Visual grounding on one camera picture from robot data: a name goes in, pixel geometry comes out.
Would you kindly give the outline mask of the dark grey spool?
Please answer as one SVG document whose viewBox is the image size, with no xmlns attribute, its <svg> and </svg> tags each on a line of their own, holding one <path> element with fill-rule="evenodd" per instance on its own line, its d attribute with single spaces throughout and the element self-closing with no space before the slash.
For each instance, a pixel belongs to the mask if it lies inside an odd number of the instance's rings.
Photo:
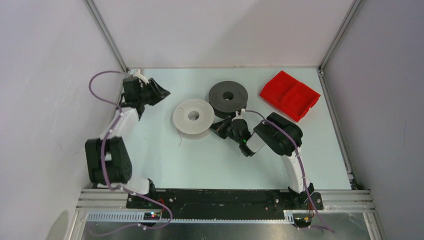
<svg viewBox="0 0 424 240">
<path fill-rule="evenodd" d="M 248 91 L 238 82 L 226 80 L 216 83 L 208 92 L 208 102 L 214 110 L 214 115 L 225 119 L 234 117 L 236 111 L 247 108 Z"/>
</svg>

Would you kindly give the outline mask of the white translucent spool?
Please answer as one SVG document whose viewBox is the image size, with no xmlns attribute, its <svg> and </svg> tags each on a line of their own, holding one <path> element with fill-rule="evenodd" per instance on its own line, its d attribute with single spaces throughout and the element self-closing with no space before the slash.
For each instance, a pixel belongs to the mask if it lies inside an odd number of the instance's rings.
<svg viewBox="0 0 424 240">
<path fill-rule="evenodd" d="M 210 133 L 214 119 L 213 107 L 198 98 L 181 102 L 172 114 L 172 122 L 178 134 L 188 140 L 205 138 Z"/>
</svg>

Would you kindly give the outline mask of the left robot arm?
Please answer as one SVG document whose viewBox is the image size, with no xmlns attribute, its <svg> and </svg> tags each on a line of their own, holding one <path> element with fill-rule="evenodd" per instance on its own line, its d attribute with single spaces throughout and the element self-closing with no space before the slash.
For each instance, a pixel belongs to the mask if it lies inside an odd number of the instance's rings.
<svg viewBox="0 0 424 240">
<path fill-rule="evenodd" d="M 125 143 L 133 128 L 139 123 L 147 105 L 154 106 L 171 93 L 153 78 L 146 79 L 135 73 L 122 80 L 121 99 L 114 103 L 114 117 L 99 138 L 85 142 L 85 155 L 90 181 L 102 188 L 121 189 L 139 195 L 145 208 L 153 208 L 158 194 L 152 190 L 148 178 L 133 174 L 132 161 Z"/>
</svg>

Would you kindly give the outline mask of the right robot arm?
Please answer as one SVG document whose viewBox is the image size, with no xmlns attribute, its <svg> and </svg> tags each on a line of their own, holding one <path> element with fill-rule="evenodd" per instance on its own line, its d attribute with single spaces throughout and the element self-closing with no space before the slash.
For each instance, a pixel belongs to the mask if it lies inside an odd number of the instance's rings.
<svg viewBox="0 0 424 240">
<path fill-rule="evenodd" d="M 246 112 L 261 117 L 253 132 L 249 131 L 244 118 Z M 221 139 L 229 138 L 236 142 L 246 157 L 252 157 L 264 146 L 268 146 L 283 160 L 289 177 L 291 204 L 297 209 L 304 209 L 310 204 L 314 186 L 307 177 L 301 159 L 303 132 L 295 123 L 275 112 L 264 117 L 259 112 L 242 108 L 234 116 L 227 116 L 222 121 L 213 123 L 209 129 Z"/>
</svg>

